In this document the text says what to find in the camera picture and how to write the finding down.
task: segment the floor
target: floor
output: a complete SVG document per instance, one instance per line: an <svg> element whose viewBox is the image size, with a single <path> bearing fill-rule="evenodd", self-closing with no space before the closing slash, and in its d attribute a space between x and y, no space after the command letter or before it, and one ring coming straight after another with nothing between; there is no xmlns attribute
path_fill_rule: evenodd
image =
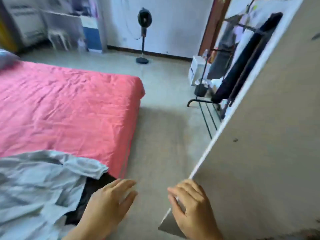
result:
<svg viewBox="0 0 320 240"><path fill-rule="evenodd" d="M194 98L194 87L188 81L191 63L150 56L148 65L138 65L136 57L118 51L102 55L46 48L23 55L22 60L141 78L146 96L141 101L126 173L127 178L137 180L139 195L110 239L179 239L157 229L170 207L166 189L189 177L210 137L199 105L192 103L187 108L187 102ZM205 105L203 109L214 132Z"/></svg>

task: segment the black metal rack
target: black metal rack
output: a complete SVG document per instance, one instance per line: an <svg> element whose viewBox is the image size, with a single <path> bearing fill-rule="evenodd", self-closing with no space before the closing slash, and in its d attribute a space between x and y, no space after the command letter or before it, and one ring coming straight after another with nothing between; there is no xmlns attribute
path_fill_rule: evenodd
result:
<svg viewBox="0 0 320 240"><path fill-rule="evenodd" d="M249 10L250 10L252 4L254 3L254 1L255 1L255 0L252 0L251 3L248 5L247 11L246 11L247 13L249 12ZM250 26L247 26L247 25L235 23L235 22L231 21L230 19L224 19L223 21L229 22L229 23L230 23L231 25L233 25L233 26L243 27L244 29L248 29L248 30L250 30L250 31L252 31L252 32L261 34L261 35L263 35L263 36L266 34L265 32L262 32L260 29L256 29L256 28L253 28L253 27L250 27ZM214 108L214 111L215 111L215 113L217 114L217 116L218 116L218 118L219 118L219 121L221 122L221 121L225 118L227 108L228 108L228 107L231 107L232 104L234 103L234 100L235 100L235 99L234 99L233 97L234 97L234 94L235 94L236 89L237 89L238 86L239 86L239 82L240 82L241 79L243 78L247 66L249 65L249 63L251 62L251 60L254 58L256 52L258 51L258 49L259 49L260 45L262 44L262 42L264 41L264 39L265 39L265 37L262 37L262 39L260 40L259 44L257 45L257 47L255 48L254 52L252 53L251 57L249 58L246 66L245 66L245 68L243 69L241 75L239 76L239 78L238 78L238 80L237 80L237 82L236 82L236 84L235 84L235 86L234 86L234 88L233 88L230 96L228 97L228 100L227 100L226 105L224 106L224 108L223 108L223 110L221 111L220 114L219 114L219 112L218 112L218 110L220 110L220 104L214 104L212 101L203 100L203 99L198 99L198 96L196 96L195 99L191 99L191 100L188 102L187 107L190 106L190 103L191 103L191 102L198 102L198 103L199 103L199 106L200 106L200 109L201 109L201 113L202 113L202 116L203 116L205 125L206 125L206 127L207 127L207 130L208 130L208 133L209 133L209 136L210 136L211 139L212 139L212 134L211 134L211 132L210 132L210 129L209 129L209 126L208 126L208 123L207 123L205 114L204 114L203 109L202 109L202 106L201 106L201 103L205 103L205 104L206 104L206 107L207 107L207 109L208 109L210 118L211 118L211 120L212 120L212 122L213 122L213 124L214 124L214 127L215 127L216 131L217 131L218 128L217 128L217 125L216 125L216 123L215 123L215 121L214 121L214 118L213 118L213 116L212 116L212 114L211 114L211 112L210 112L210 109L209 109L208 104L212 104L212 106L213 106L213 108ZM209 51L208 51L208 55L207 55L207 58L206 58L206 63L205 63L205 66L204 66L204 70L203 70L203 73L202 73L202 77L201 77L201 79L200 79L200 85L202 84L202 81L203 81L203 78L204 78L204 75L205 75L205 72L206 72L206 68L207 68L207 65L208 65L208 60L209 60L209 58L210 58L210 56L211 56L211 52L212 52L212 51L217 51L217 52L229 52L229 53L230 53L230 58L229 58L229 60L228 60L228 62L227 62L223 79L224 79L225 76L226 76L226 73L227 73L227 71L228 71L228 67L229 67L230 62L232 61L232 57L233 57L233 53L234 53L235 49L233 49L232 51L230 51L230 50L224 50L224 49L214 49L214 48L213 48L214 45L215 45L215 44L212 43L212 44L211 44L211 47L210 47L210 49L209 49Z"/></svg>

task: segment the beige panel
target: beige panel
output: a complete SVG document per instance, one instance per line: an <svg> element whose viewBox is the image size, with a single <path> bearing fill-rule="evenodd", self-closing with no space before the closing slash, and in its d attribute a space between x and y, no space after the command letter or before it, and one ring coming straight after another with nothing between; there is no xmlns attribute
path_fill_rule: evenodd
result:
<svg viewBox="0 0 320 240"><path fill-rule="evenodd" d="M302 3L195 174L226 239L320 227L319 7ZM160 228L179 234L171 213Z"/></svg>

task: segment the pillow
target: pillow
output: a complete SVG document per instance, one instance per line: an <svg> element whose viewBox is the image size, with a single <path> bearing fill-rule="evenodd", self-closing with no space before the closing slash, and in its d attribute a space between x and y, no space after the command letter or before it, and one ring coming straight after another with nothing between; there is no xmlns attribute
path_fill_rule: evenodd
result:
<svg viewBox="0 0 320 240"><path fill-rule="evenodd" d="M13 65L19 57L4 49L0 49L0 70Z"/></svg>

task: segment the bed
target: bed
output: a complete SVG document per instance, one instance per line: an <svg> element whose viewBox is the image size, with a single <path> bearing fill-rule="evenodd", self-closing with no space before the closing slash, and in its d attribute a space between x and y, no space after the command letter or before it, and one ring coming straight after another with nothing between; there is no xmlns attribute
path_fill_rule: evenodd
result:
<svg viewBox="0 0 320 240"><path fill-rule="evenodd" d="M0 157L57 150L123 177L144 94L138 77L19 62L0 71Z"/></svg>

